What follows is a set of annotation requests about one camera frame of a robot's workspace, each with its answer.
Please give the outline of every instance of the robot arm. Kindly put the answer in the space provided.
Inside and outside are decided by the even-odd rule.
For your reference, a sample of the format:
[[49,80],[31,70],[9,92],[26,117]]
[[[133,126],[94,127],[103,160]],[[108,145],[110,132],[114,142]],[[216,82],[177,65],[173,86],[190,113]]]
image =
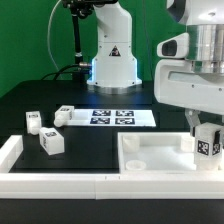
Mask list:
[[200,124],[199,111],[224,115],[224,2],[167,0],[167,10],[186,33],[158,45],[163,58],[155,74],[161,103],[186,108],[195,136],[198,169],[217,169],[222,159],[223,126]]

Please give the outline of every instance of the white container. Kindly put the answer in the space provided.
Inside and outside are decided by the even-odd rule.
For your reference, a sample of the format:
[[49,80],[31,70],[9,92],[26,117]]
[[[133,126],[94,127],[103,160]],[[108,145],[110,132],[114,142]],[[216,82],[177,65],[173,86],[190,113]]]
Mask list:
[[[121,173],[196,170],[194,138],[189,133],[119,133],[118,141]],[[132,169],[130,161],[139,161],[139,165]]]

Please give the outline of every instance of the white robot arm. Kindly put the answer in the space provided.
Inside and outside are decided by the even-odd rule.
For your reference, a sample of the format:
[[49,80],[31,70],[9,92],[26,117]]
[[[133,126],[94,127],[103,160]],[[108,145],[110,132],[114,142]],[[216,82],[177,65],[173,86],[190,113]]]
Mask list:
[[98,53],[92,61],[89,89],[122,94],[140,86],[137,60],[132,49],[132,18],[117,2],[95,6],[98,21]]
[[156,67],[155,96],[161,103],[187,108],[196,138],[195,163],[198,169],[215,169],[223,127],[200,124],[198,114],[224,115],[224,1],[168,0],[167,10],[186,25],[186,33],[158,45],[158,55],[169,59]]

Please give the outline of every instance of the black tabletop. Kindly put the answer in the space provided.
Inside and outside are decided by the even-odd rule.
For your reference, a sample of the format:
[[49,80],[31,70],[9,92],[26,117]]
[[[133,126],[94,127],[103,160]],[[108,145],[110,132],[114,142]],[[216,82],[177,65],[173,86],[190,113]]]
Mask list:
[[[49,157],[37,136],[27,134],[25,112],[40,111],[53,126],[61,105],[79,109],[151,109],[156,127],[63,127],[66,153]],[[24,152],[11,173],[117,173],[118,132],[189,131],[184,109],[158,104],[153,83],[125,95],[87,91],[71,81],[26,81],[0,99],[0,146],[10,135],[23,135]],[[221,118],[202,114],[202,121]],[[0,223],[223,223],[223,200],[0,200]]]

